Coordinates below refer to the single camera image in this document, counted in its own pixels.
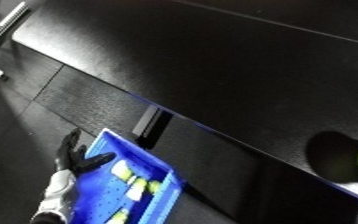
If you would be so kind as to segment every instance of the table surface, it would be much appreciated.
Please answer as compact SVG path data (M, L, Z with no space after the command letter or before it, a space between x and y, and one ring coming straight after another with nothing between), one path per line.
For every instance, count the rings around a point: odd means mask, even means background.
M46 1L27 47L358 197L358 43L168 1Z

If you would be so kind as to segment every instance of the green object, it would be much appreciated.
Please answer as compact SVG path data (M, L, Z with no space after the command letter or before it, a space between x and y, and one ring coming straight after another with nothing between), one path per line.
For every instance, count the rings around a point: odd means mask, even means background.
M129 169L125 160L118 161L111 169L111 173L116 175L124 182L128 182L133 176L133 172L131 169Z
M149 184L147 185L147 189L153 195L160 190L160 187L161 187L161 182L156 180L150 181Z
M114 213L106 224L125 224L128 220L129 211L128 209L120 209Z
M146 186L147 181L145 179L137 178L125 195L133 201L140 201Z

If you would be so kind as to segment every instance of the black glove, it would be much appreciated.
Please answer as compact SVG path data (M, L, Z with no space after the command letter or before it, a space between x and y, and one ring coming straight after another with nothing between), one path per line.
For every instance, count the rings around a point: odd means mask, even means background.
M79 176L82 173L97 169L115 158L114 153L105 153L85 159L87 151L85 145L81 145L75 150L80 135L81 130L77 128L63 139L60 148L57 150L56 171L69 169L76 176Z

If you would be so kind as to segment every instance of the blue tray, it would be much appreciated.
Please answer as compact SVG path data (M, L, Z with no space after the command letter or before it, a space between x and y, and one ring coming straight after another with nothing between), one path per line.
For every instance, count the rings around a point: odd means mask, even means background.
M165 162L114 132L103 129L89 148L86 158L106 152L114 152L117 157L78 179L80 197L71 223L102 224L121 208L130 212L127 224L163 223L182 191L184 180ZM111 173L114 164L120 160L125 160L136 176L161 182L159 191L154 195L144 192L139 202L126 197L130 186Z

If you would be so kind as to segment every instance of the floor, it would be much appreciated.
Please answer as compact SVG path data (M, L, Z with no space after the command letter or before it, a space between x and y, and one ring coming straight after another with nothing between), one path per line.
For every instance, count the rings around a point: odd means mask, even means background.
M0 18L18 2L1 0ZM133 140L148 105L9 40L0 68L0 224L26 223L65 134L79 127L89 145L108 127ZM150 152L189 182L167 223L228 223L219 211L239 223L358 224L357 199L179 117Z

